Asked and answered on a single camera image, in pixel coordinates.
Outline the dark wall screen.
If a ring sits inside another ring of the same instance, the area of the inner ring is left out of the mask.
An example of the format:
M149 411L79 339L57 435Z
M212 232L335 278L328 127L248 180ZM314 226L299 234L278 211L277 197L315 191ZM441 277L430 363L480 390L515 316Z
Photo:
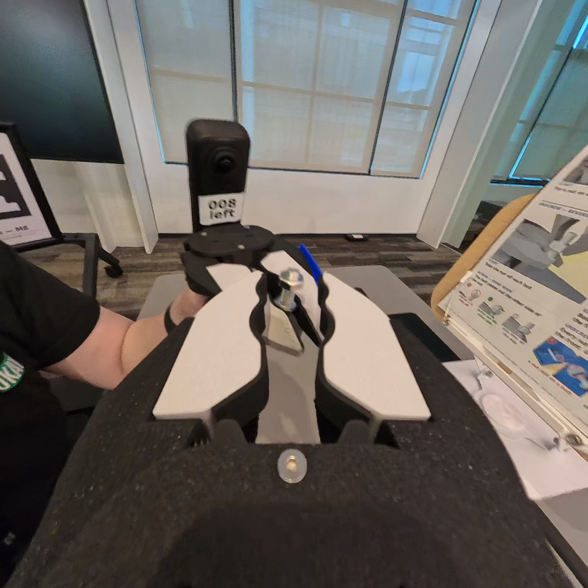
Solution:
M123 164L83 1L1 1L1 121L32 159Z

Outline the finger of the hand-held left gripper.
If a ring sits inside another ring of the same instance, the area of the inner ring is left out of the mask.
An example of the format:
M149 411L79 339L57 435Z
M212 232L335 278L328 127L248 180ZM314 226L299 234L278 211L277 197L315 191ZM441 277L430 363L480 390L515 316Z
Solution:
M209 266L208 272L220 289L225 290L249 275L251 270L239 264L219 263ZM298 327L293 315L276 306L270 296L264 313L266 328L263 338L266 344L288 355L301 355L304 351L302 329Z
M296 296L297 307L290 313L308 339L320 347L323 336L320 333L318 286L300 251L271 251L262 259L262 269L268 275L269 295L273 300L279 294L279 274L287 268L299 269L304 278L303 289Z

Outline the silver hex bolt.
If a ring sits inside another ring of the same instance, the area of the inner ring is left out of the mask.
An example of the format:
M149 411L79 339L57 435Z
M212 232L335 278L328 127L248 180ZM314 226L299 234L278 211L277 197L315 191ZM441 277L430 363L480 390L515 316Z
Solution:
M279 274L280 292L273 299L274 304L285 312L293 312L297 307L296 296L302 291L304 278L297 268L287 268Z

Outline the person's left hand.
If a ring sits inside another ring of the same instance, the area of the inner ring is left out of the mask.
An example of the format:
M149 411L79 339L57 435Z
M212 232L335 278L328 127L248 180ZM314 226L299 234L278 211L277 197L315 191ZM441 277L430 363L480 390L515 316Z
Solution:
M170 334L184 320L194 316L207 304L209 296L196 293L189 287L169 304L164 313L164 327L167 334Z

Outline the person's left forearm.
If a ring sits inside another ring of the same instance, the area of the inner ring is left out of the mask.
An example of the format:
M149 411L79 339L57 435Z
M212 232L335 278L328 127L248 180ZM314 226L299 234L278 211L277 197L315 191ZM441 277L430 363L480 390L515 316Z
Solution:
M167 336L164 313L133 322L101 308L98 323L83 344L44 371L112 390Z

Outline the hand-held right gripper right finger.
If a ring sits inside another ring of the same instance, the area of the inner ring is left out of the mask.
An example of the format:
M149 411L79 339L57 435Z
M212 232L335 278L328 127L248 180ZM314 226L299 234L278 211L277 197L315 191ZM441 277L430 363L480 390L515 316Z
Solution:
M334 425L428 421L430 409L388 315L330 273L319 279L318 300L317 410Z

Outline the printed marker sign on stand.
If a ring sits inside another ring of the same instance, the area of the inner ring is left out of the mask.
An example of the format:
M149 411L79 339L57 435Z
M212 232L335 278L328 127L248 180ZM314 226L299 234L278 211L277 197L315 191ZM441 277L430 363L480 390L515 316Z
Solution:
M123 275L120 262L101 245L96 233L63 233L26 153L16 124L1 122L1 241L18 252L57 245L84 250L82 292L97 295L99 261L111 278Z

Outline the wooden instruction board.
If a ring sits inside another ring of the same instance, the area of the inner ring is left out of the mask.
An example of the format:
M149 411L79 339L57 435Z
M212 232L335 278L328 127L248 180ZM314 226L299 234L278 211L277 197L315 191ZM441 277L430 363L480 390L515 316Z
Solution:
M438 283L437 319L587 459L587 147Z

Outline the side window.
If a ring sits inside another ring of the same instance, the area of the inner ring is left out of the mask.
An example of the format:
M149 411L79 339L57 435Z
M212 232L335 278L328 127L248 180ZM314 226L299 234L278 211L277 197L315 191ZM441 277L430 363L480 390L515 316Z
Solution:
M492 185L545 185L587 143L587 1L556 1Z

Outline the large frosted window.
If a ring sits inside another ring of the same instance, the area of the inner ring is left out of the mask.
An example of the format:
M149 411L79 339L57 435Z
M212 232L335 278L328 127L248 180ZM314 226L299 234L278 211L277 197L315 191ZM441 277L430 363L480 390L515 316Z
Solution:
M420 178L479 1L136 1L159 149L234 120L255 168Z

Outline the white plastic bag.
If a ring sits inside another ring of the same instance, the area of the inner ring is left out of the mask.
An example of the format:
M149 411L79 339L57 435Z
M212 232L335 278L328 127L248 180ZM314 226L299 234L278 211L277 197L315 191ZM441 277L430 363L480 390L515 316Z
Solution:
M496 430L528 498L535 502L587 489L587 462L511 388L477 360L444 362Z

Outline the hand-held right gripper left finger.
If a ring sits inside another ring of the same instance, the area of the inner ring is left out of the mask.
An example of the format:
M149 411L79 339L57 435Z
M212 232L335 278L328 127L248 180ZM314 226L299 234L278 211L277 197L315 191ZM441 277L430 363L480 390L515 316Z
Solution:
M195 316L152 414L158 420L256 419L269 400L266 275L248 272Z

